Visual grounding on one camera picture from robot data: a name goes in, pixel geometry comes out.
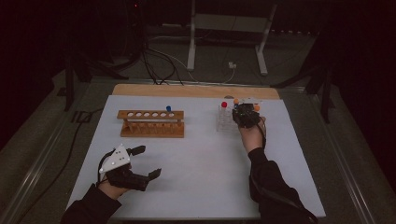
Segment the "dark background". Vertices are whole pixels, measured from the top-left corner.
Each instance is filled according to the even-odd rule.
[[[137,1],[125,2],[132,6]],[[122,14],[125,2],[114,2],[111,11],[109,1],[3,1],[0,5],[0,102],[3,105],[0,148],[52,91],[51,78],[64,69],[67,43],[73,40],[95,59],[111,61],[114,43],[104,34],[111,33],[106,29],[112,22],[125,22]],[[130,8],[130,13],[136,16],[135,24],[161,26],[190,22],[190,1],[140,2],[141,18]],[[213,4],[223,5],[220,14],[233,14],[234,5],[242,4],[242,1],[225,4],[224,0],[197,2],[197,11],[202,12],[219,8]],[[243,4],[268,2],[243,1]],[[339,87],[393,189],[396,189],[396,176],[392,172],[396,159],[395,12],[391,1],[280,1],[272,25],[277,34],[292,31],[318,35],[303,70],[315,64],[333,66],[332,83]],[[259,7],[238,11],[241,15],[261,13]],[[135,31],[134,38],[140,41],[141,35],[144,34]]]

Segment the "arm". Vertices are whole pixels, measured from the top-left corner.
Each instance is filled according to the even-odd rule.
[[[97,188],[94,184],[85,196],[73,202],[64,213],[61,224],[105,224],[121,207],[117,199],[128,189],[111,186],[108,181]]]
[[[262,221],[265,221],[265,223],[278,224],[315,223],[311,222],[307,215],[309,212],[304,209],[297,190],[290,188],[284,181],[276,162],[268,161],[266,158],[264,154],[265,145],[263,144],[263,142],[265,142],[263,138],[266,135],[264,122],[265,118],[262,118],[258,126],[253,126],[249,129],[239,129],[242,142],[251,161],[250,175],[259,188],[263,188],[270,193],[274,193],[276,196],[279,195],[282,198],[292,201],[300,206],[302,210],[287,203],[281,203],[274,200],[274,198],[268,197],[268,195],[260,193],[250,178],[250,196],[259,204]]]

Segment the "black sleeve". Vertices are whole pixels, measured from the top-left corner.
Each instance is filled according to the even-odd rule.
[[[73,202],[67,208],[61,224],[106,224],[120,207],[119,201],[109,198],[92,184],[82,200]]]
[[[263,148],[256,148],[248,153],[251,161],[251,176],[256,183],[266,190],[269,190],[281,197],[291,200],[301,208],[304,208],[300,201],[297,190],[290,188],[284,181],[276,162],[268,161]],[[260,194],[255,186],[250,183],[250,196],[259,204],[259,211],[263,223],[276,224],[307,224],[315,223],[306,212],[290,206],[286,203],[278,202],[271,197]]]

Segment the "floor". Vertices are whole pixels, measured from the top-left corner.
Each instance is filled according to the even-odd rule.
[[[195,70],[188,73],[187,38],[169,36],[149,41],[149,48],[171,55],[178,75],[163,84],[247,85],[268,87],[298,74],[315,42],[309,35],[273,35],[264,49],[269,74],[261,76],[255,59],[254,43],[216,45],[198,41]],[[173,65],[147,51],[147,62],[159,77],[172,74]],[[228,62],[236,63],[235,69]],[[152,83],[143,60],[120,72],[128,80],[120,81],[93,71],[91,83],[76,81],[76,101],[64,112],[65,99],[57,96],[64,87],[64,72],[54,77],[54,91],[23,124],[0,152],[0,214],[13,214],[12,222],[59,223],[79,168],[90,145],[100,111],[88,123],[79,124],[76,111],[103,108],[106,98],[118,83]],[[396,200],[380,172],[359,128],[347,111],[336,87],[332,87],[330,124],[318,115],[320,95],[306,95],[307,79],[279,90],[302,145],[308,166],[318,187],[327,216],[320,223],[395,223]],[[46,190],[55,176],[59,178]],[[22,184],[26,176],[35,176]],[[205,223],[256,223],[257,220],[213,221]],[[110,220],[109,223],[122,223]],[[202,221],[133,221],[128,223],[203,223]]]

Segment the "wooden test tube rack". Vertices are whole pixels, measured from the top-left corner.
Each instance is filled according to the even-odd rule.
[[[184,111],[120,110],[121,137],[184,137]]]

